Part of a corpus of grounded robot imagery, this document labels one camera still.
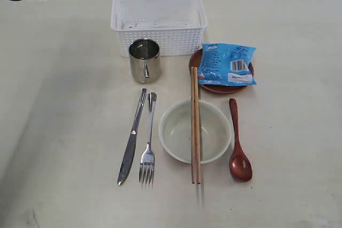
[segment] wooden spoon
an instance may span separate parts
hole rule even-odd
[[[239,141],[239,126],[236,100],[231,98],[229,100],[229,106],[235,134],[234,151],[230,158],[229,169],[235,179],[240,182],[248,182],[252,178],[252,166],[247,156],[243,152]]]

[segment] plate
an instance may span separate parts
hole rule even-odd
[[[189,71],[190,67],[199,67],[199,64],[202,60],[202,49],[197,50],[190,58],[189,61]],[[252,75],[254,76],[254,68],[252,63],[248,66],[250,69]],[[242,87],[236,87],[236,86],[227,86],[227,85],[200,85],[200,87],[204,88],[205,90],[208,90],[212,93],[219,93],[222,95],[228,95],[230,93],[236,93],[241,90],[243,90],[247,85],[244,85]]]
[[[173,105],[162,116],[158,132],[160,142],[172,157],[191,163],[191,105],[190,100]],[[201,116],[201,163],[209,163],[227,150],[231,129],[227,117],[220,109],[199,101]]]

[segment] red wooden plate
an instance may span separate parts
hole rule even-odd
[[[190,70],[190,67],[199,67],[201,60],[202,60],[202,49],[196,51],[191,56],[190,61],[189,61],[189,70]],[[252,75],[254,76],[254,68],[253,68],[252,63],[250,63],[248,68],[250,69]],[[222,95],[227,95],[230,93],[236,93],[236,92],[243,90],[246,87],[246,85],[244,85],[242,87],[230,87],[230,86],[226,86],[226,85],[200,85],[200,86],[202,88],[212,92],[212,93],[219,93]]]

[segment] spoon handle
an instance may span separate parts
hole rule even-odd
[[[229,107],[231,113],[231,119],[233,120],[235,144],[234,151],[242,151],[240,140],[239,140],[239,124],[238,124],[238,113],[237,113],[237,102],[234,98],[230,98]]]

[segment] cup handle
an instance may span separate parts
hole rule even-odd
[[[150,77],[150,73],[149,73],[149,69],[147,67],[146,61],[143,61],[143,69],[144,69],[145,78],[149,78]]]

